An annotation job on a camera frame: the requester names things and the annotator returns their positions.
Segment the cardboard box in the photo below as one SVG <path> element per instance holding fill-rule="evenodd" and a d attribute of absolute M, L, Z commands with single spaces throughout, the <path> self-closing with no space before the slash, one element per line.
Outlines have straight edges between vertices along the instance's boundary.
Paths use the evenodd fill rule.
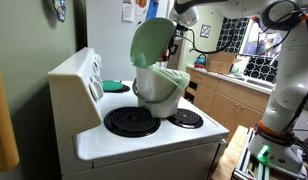
<path fill-rule="evenodd" d="M 235 59 L 234 53 L 218 52 L 207 56 L 205 69 L 209 72 L 216 72 L 220 74 L 229 74 L 234 63 L 241 60 Z"/>

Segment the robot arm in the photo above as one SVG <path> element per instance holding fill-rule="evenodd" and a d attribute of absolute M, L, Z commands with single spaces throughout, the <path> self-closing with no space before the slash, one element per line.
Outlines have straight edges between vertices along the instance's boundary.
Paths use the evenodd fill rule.
<path fill-rule="evenodd" d="M 308 107 L 308 17 L 300 10 L 301 3 L 302 0 L 175 0 L 170 18 L 180 25 L 192 26 L 198 20 L 194 6 L 207 4 L 227 18 L 261 15 L 263 30 L 286 36 L 276 87 L 248 149 L 260 162 L 304 179 L 306 171 L 300 152 L 292 145 L 296 138 L 291 133 L 300 112 Z"/>

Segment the pot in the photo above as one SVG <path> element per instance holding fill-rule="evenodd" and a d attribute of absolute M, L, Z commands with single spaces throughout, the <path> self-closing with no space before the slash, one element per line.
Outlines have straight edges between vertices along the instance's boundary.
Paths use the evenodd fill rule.
<path fill-rule="evenodd" d="M 205 65 L 206 63 L 206 55 L 205 54 L 200 54 L 195 61 L 195 64 L 201 64 L 201 65 Z"/>

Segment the paper on wall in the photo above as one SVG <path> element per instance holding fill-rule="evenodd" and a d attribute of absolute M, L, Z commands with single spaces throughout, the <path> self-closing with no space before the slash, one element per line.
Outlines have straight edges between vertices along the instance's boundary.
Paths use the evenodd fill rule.
<path fill-rule="evenodd" d="M 123 0 L 123 21 L 134 22 L 134 0 Z"/>

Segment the white electric stove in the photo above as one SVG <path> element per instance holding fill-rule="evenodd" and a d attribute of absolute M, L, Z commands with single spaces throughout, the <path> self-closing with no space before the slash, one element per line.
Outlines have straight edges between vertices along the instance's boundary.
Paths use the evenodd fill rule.
<path fill-rule="evenodd" d="M 140 107 L 132 90 L 102 91 L 100 66 L 99 55 L 84 48 L 48 74 L 63 180 L 210 177 L 225 149 L 223 139 L 228 130 L 183 98 L 177 116 L 197 117 L 197 127 L 176 125 L 171 117 L 144 120 L 145 114 L 134 112 Z M 127 87 L 132 85 L 132 82 L 122 83 Z M 131 111 L 129 108 L 133 109 L 132 115 L 123 113 L 123 116 L 132 121 L 117 127 L 122 122 L 111 119 L 121 119 L 110 115 L 118 109 Z M 134 134 L 125 136 L 129 131 L 126 128 L 141 121 L 155 127 L 154 130 L 140 135 L 143 129 L 137 128 Z M 117 130 L 110 129 L 108 124 Z"/>

